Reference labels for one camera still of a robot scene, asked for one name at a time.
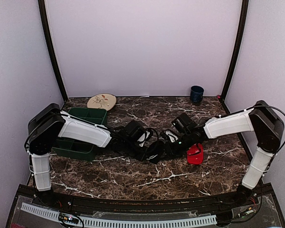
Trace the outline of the black striped ankle sock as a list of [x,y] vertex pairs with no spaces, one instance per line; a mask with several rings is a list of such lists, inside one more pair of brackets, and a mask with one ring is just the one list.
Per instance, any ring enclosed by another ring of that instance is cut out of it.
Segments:
[[170,129],[162,131],[160,136],[163,138],[163,141],[158,140],[153,142],[147,150],[146,160],[153,164],[179,157],[172,149],[173,143],[179,139],[179,136]]

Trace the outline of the green plastic divider tray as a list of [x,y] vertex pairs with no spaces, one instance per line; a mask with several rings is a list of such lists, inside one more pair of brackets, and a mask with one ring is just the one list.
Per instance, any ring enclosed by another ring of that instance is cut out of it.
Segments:
[[[68,113],[91,123],[107,124],[107,111],[105,109],[74,107],[69,109]],[[70,138],[57,138],[52,147],[52,152],[59,156],[88,162],[93,161],[97,155],[104,151],[104,148]]]

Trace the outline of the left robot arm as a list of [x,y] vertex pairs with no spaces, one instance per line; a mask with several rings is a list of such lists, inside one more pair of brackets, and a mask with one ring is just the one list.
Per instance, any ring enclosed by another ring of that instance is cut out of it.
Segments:
[[51,103],[28,123],[25,151],[31,156],[35,188],[40,192],[39,200],[47,207],[57,204],[57,195],[52,193],[49,153],[57,138],[67,138],[116,152],[129,152],[138,160],[147,157],[145,142],[153,136],[152,128],[144,128],[131,121],[126,126],[108,127],[61,111]]

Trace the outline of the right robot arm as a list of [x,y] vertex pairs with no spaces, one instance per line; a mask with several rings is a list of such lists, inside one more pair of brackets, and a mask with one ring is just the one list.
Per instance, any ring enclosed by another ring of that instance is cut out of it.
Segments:
[[257,138],[256,152],[242,179],[241,186],[244,188],[233,195],[233,202],[237,206],[243,206],[251,199],[250,190],[255,188],[269,169],[275,155],[285,145],[285,124],[276,114],[277,111],[278,108],[260,100],[252,107],[212,117],[201,124],[196,124],[187,114],[182,113],[172,122],[181,135],[165,130],[162,136],[169,142],[171,152],[181,153],[210,139],[241,132],[254,132]]

